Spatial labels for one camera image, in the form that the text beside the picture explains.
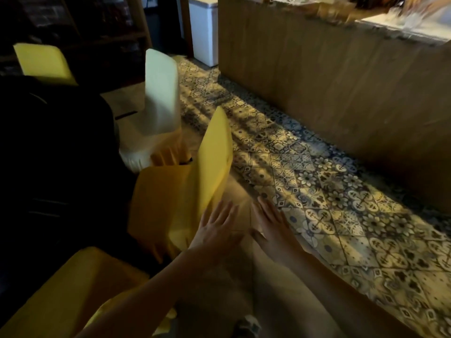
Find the wooden counter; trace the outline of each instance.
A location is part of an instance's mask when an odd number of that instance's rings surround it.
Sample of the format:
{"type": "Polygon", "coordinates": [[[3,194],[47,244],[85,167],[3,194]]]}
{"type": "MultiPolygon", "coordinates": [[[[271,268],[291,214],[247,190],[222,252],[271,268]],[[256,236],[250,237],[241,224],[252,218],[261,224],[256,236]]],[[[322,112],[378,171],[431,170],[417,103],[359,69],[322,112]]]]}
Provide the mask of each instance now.
{"type": "Polygon", "coordinates": [[[451,213],[449,43],[331,24],[314,7],[219,0],[221,73],[451,213]]]}

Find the shelf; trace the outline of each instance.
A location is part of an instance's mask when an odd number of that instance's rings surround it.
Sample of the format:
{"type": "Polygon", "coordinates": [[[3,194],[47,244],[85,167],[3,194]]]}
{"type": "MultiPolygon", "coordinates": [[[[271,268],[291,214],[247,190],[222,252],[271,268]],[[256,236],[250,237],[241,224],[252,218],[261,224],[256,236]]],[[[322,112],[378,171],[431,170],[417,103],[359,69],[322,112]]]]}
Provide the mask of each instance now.
{"type": "MultiPolygon", "coordinates": [[[[114,37],[107,37],[107,38],[101,38],[96,40],[90,40],[90,41],[83,41],[80,43],[76,43],[73,45],[63,46],[61,47],[61,51],[70,51],[70,50],[78,50],[83,49],[90,46],[99,46],[99,45],[106,45],[106,44],[112,44],[112,43],[119,43],[121,41],[128,41],[128,40],[138,40],[141,38],[145,38],[146,33],[144,31],[141,32],[134,32],[134,33],[127,33],[124,35],[118,35],[114,37]]],[[[11,54],[8,56],[0,56],[0,63],[3,62],[17,62],[17,57],[15,54],[11,54]]]]}

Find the flower pattern tile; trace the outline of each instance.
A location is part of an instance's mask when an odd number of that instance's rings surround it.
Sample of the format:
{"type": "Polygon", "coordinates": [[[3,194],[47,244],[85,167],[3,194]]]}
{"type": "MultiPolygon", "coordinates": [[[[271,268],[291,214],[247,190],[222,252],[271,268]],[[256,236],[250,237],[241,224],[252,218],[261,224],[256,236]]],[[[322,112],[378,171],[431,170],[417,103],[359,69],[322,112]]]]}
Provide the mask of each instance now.
{"type": "Polygon", "coordinates": [[[179,62],[183,121],[230,120],[233,167],[335,272],[419,334],[451,336],[451,217],[254,96],[217,67],[179,62]]]}

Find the patterned tile floor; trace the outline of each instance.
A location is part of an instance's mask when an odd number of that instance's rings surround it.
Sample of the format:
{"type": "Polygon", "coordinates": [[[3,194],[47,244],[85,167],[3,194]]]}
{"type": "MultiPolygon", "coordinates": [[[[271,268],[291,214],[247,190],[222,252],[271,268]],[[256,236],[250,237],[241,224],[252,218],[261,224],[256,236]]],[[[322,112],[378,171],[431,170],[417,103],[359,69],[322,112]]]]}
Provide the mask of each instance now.
{"type": "Polygon", "coordinates": [[[425,337],[451,337],[451,217],[220,75],[179,61],[182,117],[204,133],[218,105],[233,168],[282,208],[341,278],[425,337]]]}

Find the person's left arm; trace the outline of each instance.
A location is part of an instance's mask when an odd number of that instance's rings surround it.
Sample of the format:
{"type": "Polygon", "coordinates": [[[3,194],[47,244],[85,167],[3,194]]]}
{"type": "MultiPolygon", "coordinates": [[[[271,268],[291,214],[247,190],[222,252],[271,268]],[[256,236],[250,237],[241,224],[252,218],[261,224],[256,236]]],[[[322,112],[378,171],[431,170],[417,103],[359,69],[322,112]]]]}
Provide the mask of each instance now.
{"type": "Polygon", "coordinates": [[[220,202],[211,216],[204,213],[188,250],[76,338],[150,337],[203,272],[240,243],[243,234],[232,232],[236,215],[231,202],[220,202]]]}

